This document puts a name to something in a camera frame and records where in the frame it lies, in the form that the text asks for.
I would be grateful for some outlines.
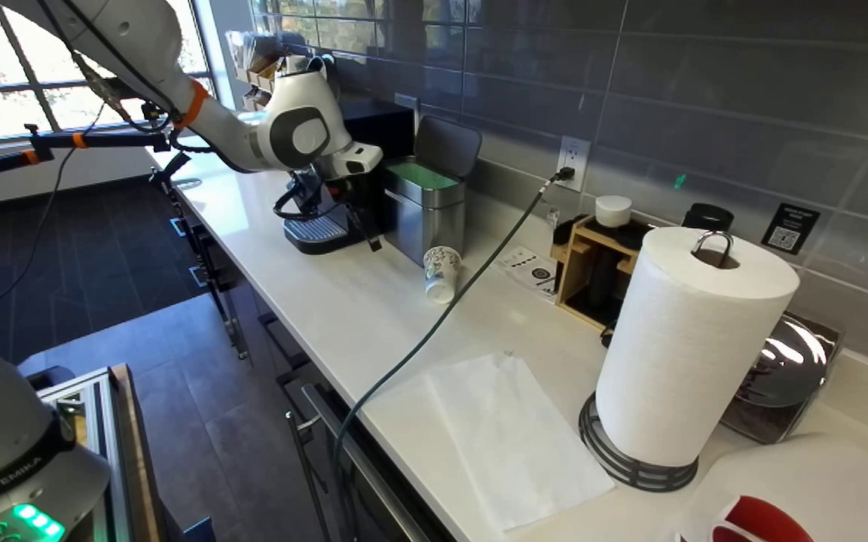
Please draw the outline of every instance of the floor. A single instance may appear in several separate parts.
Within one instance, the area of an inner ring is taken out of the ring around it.
[[[22,360],[202,291],[186,275],[190,248],[166,223],[170,201],[145,179],[62,194],[35,236],[45,201],[0,201],[4,357]]]
[[[22,369],[49,363],[132,367],[160,494],[178,523],[210,515],[219,542],[323,539],[274,384],[285,363],[240,360],[207,295],[39,351]]]

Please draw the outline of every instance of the paper towel roll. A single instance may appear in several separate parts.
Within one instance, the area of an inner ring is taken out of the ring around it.
[[[695,249],[702,236],[645,236],[597,383],[608,439],[658,466],[699,457],[798,286],[785,260],[748,241],[734,245],[740,267],[699,263]]]

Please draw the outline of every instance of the power cord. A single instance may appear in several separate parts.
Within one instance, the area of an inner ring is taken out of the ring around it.
[[[101,106],[97,118],[91,120],[91,127],[88,127],[85,133],[95,133],[95,127],[101,124],[102,110],[105,110],[105,103]],[[62,169],[57,169],[57,175],[54,175],[51,194],[49,194],[49,199],[45,199],[45,207],[43,207],[39,223],[35,223],[35,231],[34,231],[34,248],[29,248],[29,253],[24,256],[22,272],[18,272],[18,275],[13,276],[13,282],[0,291],[0,300],[5,300],[5,299],[22,286],[22,279],[29,275],[34,260],[35,260],[39,245],[43,245],[43,231],[45,231],[49,215],[51,215],[54,199],[57,199],[57,194],[62,194],[62,187],[63,187],[63,175],[66,175],[66,167],[70,167],[70,160],[73,160],[75,151],[78,151],[78,147],[70,147],[70,152],[62,160]]]
[[[457,295],[442,308],[442,314],[434,318],[434,326],[426,331],[421,341],[417,341],[417,347],[391,367],[385,369],[356,404],[352,410],[345,415],[345,425],[335,438],[335,449],[345,453],[345,438],[350,432],[350,425],[356,420],[356,415],[362,411],[362,406],[376,394],[376,387],[382,387],[400,367],[406,367],[414,360],[414,356],[428,347],[428,341],[436,335],[436,328],[447,321],[447,317],[460,303],[460,299],[471,291],[471,286],[492,267],[492,263],[502,256],[502,249],[517,237],[517,231],[525,225],[525,221],[530,216],[530,212],[543,201],[547,191],[554,181],[571,181],[575,173],[572,169],[558,169],[530,199],[530,206],[523,212],[520,223],[503,236],[503,241],[494,248],[494,253],[483,263],[483,267],[473,272],[473,276],[457,288]]]
[[[471,286],[492,267],[492,263],[502,256],[502,249],[517,237],[517,231],[525,225],[525,221],[530,216],[530,212],[543,201],[547,191],[554,181],[571,181],[575,179],[572,169],[558,169],[530,199],[530,206],[523,212],[523,216],[517,221],[517,225],[502,237],[502,245],[494,248],[494,253],[483,263],[483,267],[473,272],[473,276],[457,288],[457,295],[442,308],[442,314],[434,318],[434,326],[426,331],[421,341],[417,341],[417,347],[394,363],[388,367],[345,415],[342,429],[335,432],[335,447],[333,447],[333,464],[335,464],[335,479],[337,479],[337,497],[342,497],[342,527],[345,531],[356,531],[356,511],[350,502],[350,471],[345,471],[345,438],[350,432],[356,415],[366,410],[366,404],[400,369],[414,360],[414,356],[436,335],[436,328],[447,321],[447,317],[460,303],[460,299],[471,291]]]

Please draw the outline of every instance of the wooden box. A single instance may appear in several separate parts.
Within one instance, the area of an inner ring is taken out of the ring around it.
[[[571,241],[551,249],[560,266],[558,303],[599,331],[611,328],[645,231],[647,223],[640,221],[625,229],[580,221]]]

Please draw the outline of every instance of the white container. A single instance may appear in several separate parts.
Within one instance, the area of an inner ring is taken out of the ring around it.
[[[426,253],[426,295],[450,303],[457,291],[460,253],[451,248],[432,248]]]
[[[621,229],[633,221],[633,201],[625,195],[599,195],[593,199],[593,221],[602,229]]]

